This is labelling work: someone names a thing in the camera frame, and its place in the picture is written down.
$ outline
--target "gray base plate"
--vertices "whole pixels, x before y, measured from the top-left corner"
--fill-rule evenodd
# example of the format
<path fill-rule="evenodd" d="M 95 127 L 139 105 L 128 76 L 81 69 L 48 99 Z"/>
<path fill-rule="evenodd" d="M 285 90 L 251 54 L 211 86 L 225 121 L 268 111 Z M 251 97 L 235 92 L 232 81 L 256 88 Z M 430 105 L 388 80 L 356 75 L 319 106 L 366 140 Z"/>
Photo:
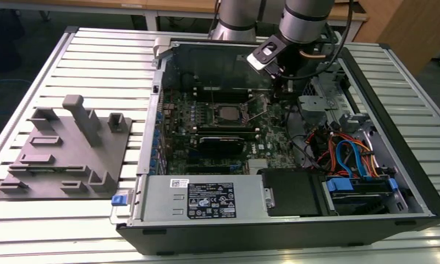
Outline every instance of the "gray base plate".
<path fill-rule="evenodd" d="M 4 193 L 0 191 L 0 198 L 3 199 L 107 199 L 111 198 L 117 189 L 119 175 L 123 165 L 123 159 L 125 154 L 125 147 L 129 137 L 129 130 L 132 125 L 132 119 L 125 118 L 127 131 L 120 133 L 112 133 L 108 126 L 108 118 L 99 118 L 100 129 L 97 134 L 101 138 L 101 145 L 91 147 L 89 143 L 79 130 L 73 117 L 60 117 L 59 120 L 52 120 L 51 125 L 55 131 L 39 131 L 33 129 L 25 146 L 21 149 L 19 159 L 13 165 L 21 165 L 19 160 L 23 155 L 48 155 L 55 157 L 53 164 L 43 165 L 52 167 L 67 166 L 88 166 L 93 170 L 100 178 L 104 177 L 105 172 L 109 173 L 111 184 L 105 186 L 105 191 L 96 192 L 89 186 L 89 177 L 87 175 L 73 175 L 68 172 L 33 172 L 32 175 L 13 176 L 8 174 L 3 183 L 23 182 L 28 185 L 24 190 L 17 192 Z M 61 145 L 56 146 L 33 146 L 31 140 L 35 137 L 55 136 L 61 138 Z M 61 190 L 63 181 L 81 181 L 85 185 L 84 191 L 76 190 L 75 193 L 64 192 Z"/>

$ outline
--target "green circuit board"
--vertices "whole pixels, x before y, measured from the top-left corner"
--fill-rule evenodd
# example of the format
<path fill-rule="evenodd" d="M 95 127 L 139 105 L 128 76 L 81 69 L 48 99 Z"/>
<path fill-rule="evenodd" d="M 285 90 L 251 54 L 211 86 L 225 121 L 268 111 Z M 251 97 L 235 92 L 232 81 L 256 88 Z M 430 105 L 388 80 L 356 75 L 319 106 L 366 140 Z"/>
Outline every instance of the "green circuit board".
<path fill-rule="evenodd" d="M 165 96 L 165 131 L 171 147 L 167 152 L 168 174 L 248 174 L 247 161 L 259 158 L 267 160 L 269 168 L 296 167 L 283 126 L 284 110 L 279 103 L 265 104 L 268 100 L 264 94 L 253 94 L 252 98 L 259 98 L 257 102 L 251 100 L 244 107 L 235 103 L 196 102 L 188 94 L 176 91 Z M 200 127 L 251 128 L 256 136 L 245 140 L 239 155 L 203 157 L 196 149 L 196 129 Z"/>

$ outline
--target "warning label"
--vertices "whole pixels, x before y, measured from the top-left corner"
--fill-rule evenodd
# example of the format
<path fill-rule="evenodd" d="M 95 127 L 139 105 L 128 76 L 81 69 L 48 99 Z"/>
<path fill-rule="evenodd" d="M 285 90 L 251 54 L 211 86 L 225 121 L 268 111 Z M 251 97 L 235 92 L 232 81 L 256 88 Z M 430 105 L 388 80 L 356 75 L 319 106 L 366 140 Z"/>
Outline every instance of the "warning label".
<path fill-rule="evenodd" d="M 232 183 L 191 183 L 187 200 L 189 219 L 236 217 Z"/>

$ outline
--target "barcode sticker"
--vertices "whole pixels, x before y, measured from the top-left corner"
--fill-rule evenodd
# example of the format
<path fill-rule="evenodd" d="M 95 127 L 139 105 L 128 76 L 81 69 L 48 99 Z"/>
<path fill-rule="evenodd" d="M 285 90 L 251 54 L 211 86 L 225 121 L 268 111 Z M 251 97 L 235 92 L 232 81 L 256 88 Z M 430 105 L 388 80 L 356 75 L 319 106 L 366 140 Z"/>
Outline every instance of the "barcode sticker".
<path fill-rule="evenodd" d="M 123 7 L 141 8 L 141 4 L 121 4 Z"/>
<path fill-rule="evenodd" d="M 189 179 L 171 179 L 171 188 L 188 188 Z"/>

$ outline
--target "slotted aluminum profile table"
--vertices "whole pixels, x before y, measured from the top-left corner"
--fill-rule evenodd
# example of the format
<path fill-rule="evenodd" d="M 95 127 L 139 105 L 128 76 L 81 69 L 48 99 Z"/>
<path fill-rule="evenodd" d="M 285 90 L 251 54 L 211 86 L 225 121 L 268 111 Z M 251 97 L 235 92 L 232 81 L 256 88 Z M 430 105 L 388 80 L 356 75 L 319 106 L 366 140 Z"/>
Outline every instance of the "slotted aluminum profile table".
<path fill-rule="evenodd" d="M 159 36 L 204 39 L 204 34 L 69 28 L 49 56 L 0 135 L 0 181 L 20 153 L 36 107 L 57 107 L 67 94 L 85 97 L 97 116 L 123 112 L 133 119 L 119 189 L 135 187 Z M 440 194 L 440 110 L 391 50 L 376 44 L 347 45 Z M 364 106 L 351 90 L 360 110 Z M 440 263 L 440 225 L 402 233 L 360 247 L 232 252 L 172 257 L 143 256 L 119 236 L 128 207 L 108 200 L 0 201 L 0 263 L 152 261 L 192 263 Z"/>

